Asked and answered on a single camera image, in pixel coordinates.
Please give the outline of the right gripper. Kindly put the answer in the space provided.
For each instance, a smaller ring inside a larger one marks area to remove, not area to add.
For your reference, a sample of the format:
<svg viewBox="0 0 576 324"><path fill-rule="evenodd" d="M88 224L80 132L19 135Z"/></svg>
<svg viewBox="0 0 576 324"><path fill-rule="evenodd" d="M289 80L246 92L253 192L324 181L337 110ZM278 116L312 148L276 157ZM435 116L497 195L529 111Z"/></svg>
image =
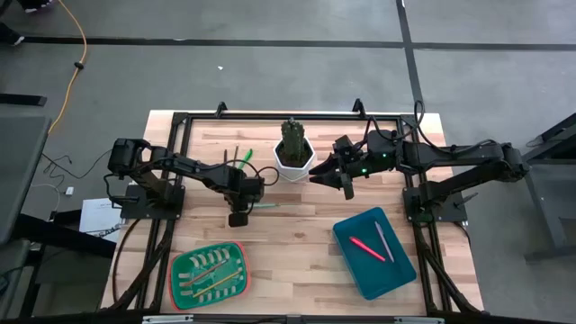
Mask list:
<svg viewBox="0 0 576 324"><path fill-rule="evenodd" d="M309 170L310 182L318 185L343 189L347 200L354 196L353 178L367 175L367 154L362 147L368 142L366 136L353 143L347 135L336 139L333 145L335 155Z"/></svg>

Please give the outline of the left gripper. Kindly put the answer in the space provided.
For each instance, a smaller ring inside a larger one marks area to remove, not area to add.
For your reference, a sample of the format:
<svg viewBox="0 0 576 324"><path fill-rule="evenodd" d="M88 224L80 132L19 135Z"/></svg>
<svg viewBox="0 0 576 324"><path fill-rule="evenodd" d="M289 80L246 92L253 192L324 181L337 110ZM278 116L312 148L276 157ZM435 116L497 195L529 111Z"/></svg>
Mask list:
<svg viewBox="0 0 576 324"><path fill-rule="evenodd" d="M265 184L262 177L247 177L242 179L237 193L228 195L231 214L229 226L232 228L248 225L248 215L254 211L254 204L264 195Z"/></svg>

